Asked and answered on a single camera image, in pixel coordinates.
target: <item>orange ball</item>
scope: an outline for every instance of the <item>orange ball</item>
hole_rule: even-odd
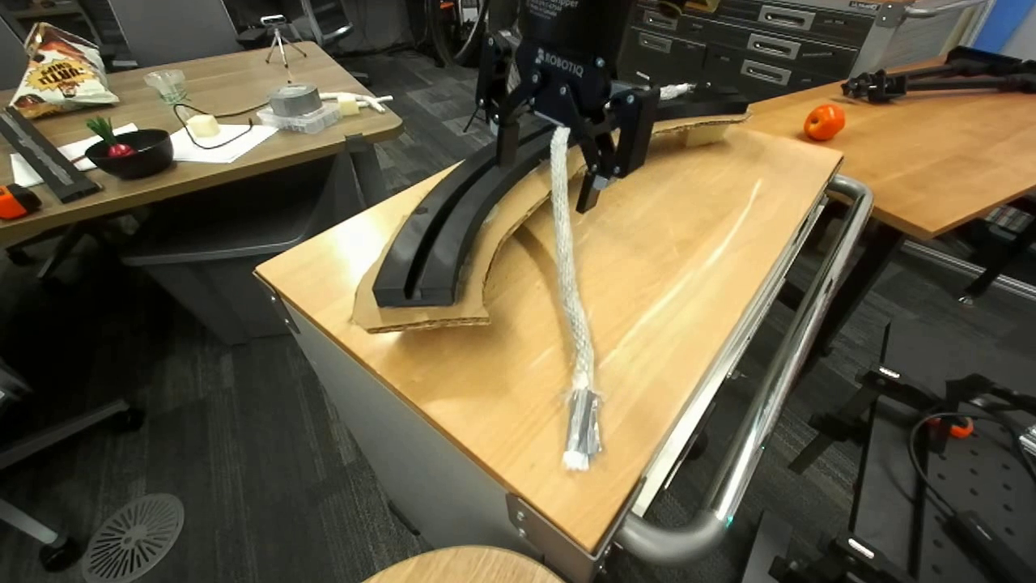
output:
[[[827,142],[846,128],[846,110],[834,105],[819,105],[803,119],[803,137],[812,142]]]

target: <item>wooden tabletop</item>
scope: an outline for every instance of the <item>wooden tabletop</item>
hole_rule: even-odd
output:
[[[821,84],[749,110],[754,128],[796,137],[817,105],[842,105],[827,142],[875,193],[875,218],[906,235],[942,235],[1036,185],[1036,96],[1019,90],[913,90],[894,105],[846,99]]]
[[[370,583],[560,583],[545,564],[505,547],[441,547],[408,557]]]
[[[307,57],[297,51],[291,55],[291,78],[297,84],[313,84],[318,90],[354,90],[370,93],[343,66],[337,66],[319,45],[300,41]],[[233,51],[233,55],[213,55],[197,63],[174,63],[163,68],[185,70],[186,99],[209,112],[228,112],[266,105],[280,84],[283,70],[277,63],[266,63],[267,47],[255,51]],[[103,110],[76,110],[61,115],[36,119],[43,137],[47,137],[56,145],[87,139],[87,115],[110,115],[113,127],[136,123],[136,127],[155,127],[155,128],[179,128],[179,119],[172,110],[155,96],[151,87],[144,87],[144,74],[155,68],[136,68],[110,74],[108,84],[120,96],[116,108]],[[291,165],[303,165],[313,158],[328,158],[338,148],[347,137],[367,137],[367,139],[385,139],[402,127],[402,119],[391,110],[361,110],[359,115],[347,115],[343,123],[319,128],[319,132],[276,132],[233,165],[201,165],[201,161],[179,161],[172,172],[138,177],[138,182],[120,182],[103,172],[90,172],[90,177],[103,189],[90,199],[61,204],[47,193],[44,185],[32,189],[43,199],[38,214],[0,222],[0,245],[11,245],[23,241],[32,241],[44,231],[67,226],[90,218],[108,218],[120,209],[133,209],[143,204],[155,204],[165,199],[204,191],[213,185],[239,182],[263,172],[277,172]],[[0,185],[9,185],[9,157],[6,142],[0,139]]]
[[[258,280],[372,368],[431,428],[596,552],[645,466],[739,343],[794,235],[819,204],[834,148],[749,128],[687,148],[658,139],[647,165],[572,218],[578,285],[597,349],[603,457],[560,462],[568,348],[553,285],[550,209],[538,209],[486,280],[490,326],[367,335],[354,295],[431,182],[267,258]],[[546,172],[526,189],[546,191]]]

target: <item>office chair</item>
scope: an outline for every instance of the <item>office chair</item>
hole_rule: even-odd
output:
[[[0,5],[0,90],[15,87],[27,74],[23,51],[27,30],[11,24]]]
[[[354,24],[343,0],[297,0],[291,30],[297,40],[310,40],[323,47],[332,47],[338,40],[354,31]]]
[[[2,359],[0,359],[0,413],[23,402],[28,395],[28,385],[23,376],[15,376]],[[63,425],[56,425],[47,430],[38,430],[32,438],[23,438],[20,444],[0,451],[0,471],[9,471],[47,446],[57,446],[90,428],[100,428],[108,422],[120,422],[123,428],[138,428],[143,413],[128,409],[128,402],[110,402],[103,409],[95,409],[82,419],[72,419]],[[38,547],[38,564],[44,569],[63,569],[82,557],[82,545],[67,530],[56,530],[43,525],[38,517],[27,515],[11,503],[0,499],[0,520],[11,525],[15,530],[36,539]]]
[[[108,5],[138,66],[239,51],[223,0],[108,0]]]
[[[108,0],[76,0],[82,12],[95,30],[98,51],[108,70],[138,68],[136,55],[128,51],[116,16],[110,12]]]
[[[236,41],[241,47],[263,47],[270,41],[263,16],[283,12],[280,0],[226,0],[226,11],[236,24]]]

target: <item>clear plastic bag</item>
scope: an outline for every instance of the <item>clear plastic bag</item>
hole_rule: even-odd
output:
[[[36,119],[100,105],[120,105],[120,96],[103,81],[98,45],[52,24],[36,24],[27,36],[27,74],[9,108]]]

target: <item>round floor vent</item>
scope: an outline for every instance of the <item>round floor vent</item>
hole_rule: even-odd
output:
[[[158,567],[185,529],[174,497],[143,497],[110,515],[84,555],[87,583],[133,583]]]

